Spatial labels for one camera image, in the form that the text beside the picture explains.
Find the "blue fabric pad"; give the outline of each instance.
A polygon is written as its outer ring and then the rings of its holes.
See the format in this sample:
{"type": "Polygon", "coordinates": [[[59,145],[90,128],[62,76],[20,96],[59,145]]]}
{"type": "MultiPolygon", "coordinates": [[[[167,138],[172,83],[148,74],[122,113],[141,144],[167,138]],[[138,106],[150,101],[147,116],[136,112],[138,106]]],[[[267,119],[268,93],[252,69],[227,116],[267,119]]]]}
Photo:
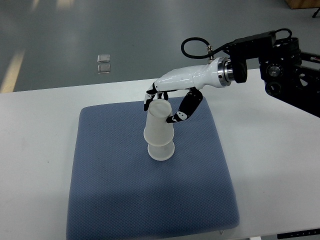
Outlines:
{"type": "MultiPolygon", "coordinates": [[[[170,98],[173,112],[181,97],[170,98]]],[[[67,216],[68,240],[165,238],[234,228],[236,197],[204,98],[174,123],[175,152],[152,159],[144,103],[82,109],[67,216]]]]}

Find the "black cable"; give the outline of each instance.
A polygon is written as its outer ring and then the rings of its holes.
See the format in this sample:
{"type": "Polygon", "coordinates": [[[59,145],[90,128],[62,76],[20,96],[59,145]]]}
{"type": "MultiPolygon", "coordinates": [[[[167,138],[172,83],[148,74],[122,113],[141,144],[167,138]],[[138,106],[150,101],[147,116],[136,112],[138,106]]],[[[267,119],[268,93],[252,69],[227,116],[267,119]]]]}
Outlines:
{"type": "Polygon", "coordinates": [[[206,54],[206,55],[202,55],[202,56],[195,56],[195,55],[190,55],[190,54],[186,53],[185,44],[190,42],[190,41],[200,41],[200,42],[203,42],[204,44],[206,44],[207,46],[210,45],[210,43],[207,40],[205,40],[205,39],[203,39],[201,37],[190,37],[190,38],[187,38],[186,40],[184,40],[181,43],[181,52],[187,58],[190,58],[190,59],[206,59],[206,58],[209,58],[211,56],[209,53],[206,54]]]}
{"type": "Polygon", "coordinates": [[[292,36],[292,31],[291,31],[290,29],[288,29],[288,28],[280,28],[280,29],[274,31],[274,34],[279,33],[279,32],[282,32],[282,31],[287,31],[287,32],[289,33],[289,36],[287,37],[287,39],[291,38],[291,36],[292,36]]]}

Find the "robotic finger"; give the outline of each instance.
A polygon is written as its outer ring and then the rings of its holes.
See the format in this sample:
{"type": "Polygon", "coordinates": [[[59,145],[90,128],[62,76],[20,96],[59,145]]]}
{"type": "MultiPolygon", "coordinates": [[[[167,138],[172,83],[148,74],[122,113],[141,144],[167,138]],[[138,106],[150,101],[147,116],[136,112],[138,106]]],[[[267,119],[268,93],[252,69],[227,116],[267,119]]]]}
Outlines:
{"type": "Polygon", "coordinates": [[[202,93],[195,87],[190,88],[182,100],[179,110],[166,119],[167,123],[177,123],[190,118],[203,99],[202,93]]]}

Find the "white robotic hand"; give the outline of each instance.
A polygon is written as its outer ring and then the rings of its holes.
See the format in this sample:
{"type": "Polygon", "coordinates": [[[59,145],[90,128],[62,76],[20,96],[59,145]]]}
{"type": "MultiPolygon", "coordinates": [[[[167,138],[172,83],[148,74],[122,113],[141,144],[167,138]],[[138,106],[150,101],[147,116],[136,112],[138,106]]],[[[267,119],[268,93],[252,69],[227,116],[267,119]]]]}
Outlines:
{"type": "Polygon", "coordinates": [[[188,119],[203,99],[200,89],[205,85],[224,88],[234,80],[232,69],[230,70],[228,64],[230,62],[227,57],[218,57],[207,65],[183,67],[166,73],[146,91],[144,110],[148,110],[155,97],[160,99],[163,96],[165,100],[168,100],[168,92],[189,89],[178,111],[166,121],[176,123],[188,119]]]}

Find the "stacked cups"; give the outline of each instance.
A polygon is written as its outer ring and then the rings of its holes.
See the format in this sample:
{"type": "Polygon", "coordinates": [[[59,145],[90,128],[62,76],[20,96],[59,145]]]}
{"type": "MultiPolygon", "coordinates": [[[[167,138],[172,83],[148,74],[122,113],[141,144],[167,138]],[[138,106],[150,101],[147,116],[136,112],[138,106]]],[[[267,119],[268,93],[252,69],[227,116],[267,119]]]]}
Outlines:
{"type": "Polygon", "coordinates": [[[174,154],[174,125],[167,123],[167,117],[172,116],[172,108],[164,99],[153,100],[148,108],[143,136],[148,143],[150,157],[164,161],[174,154]]]}

